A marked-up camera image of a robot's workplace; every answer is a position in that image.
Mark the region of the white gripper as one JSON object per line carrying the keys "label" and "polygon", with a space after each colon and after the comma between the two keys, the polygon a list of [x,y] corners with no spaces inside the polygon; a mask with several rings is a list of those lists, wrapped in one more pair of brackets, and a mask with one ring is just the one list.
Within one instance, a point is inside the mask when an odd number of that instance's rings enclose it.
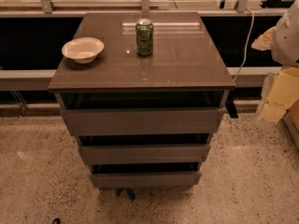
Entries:
{"label": "white gripper", "polygon": [[266,96],[267,104],[258,105],[256,124],[264,129],[276,126],[286,114],[285,110],[289,109],[298,99],[299,69],[284,68],[274,76],[274,82]]}

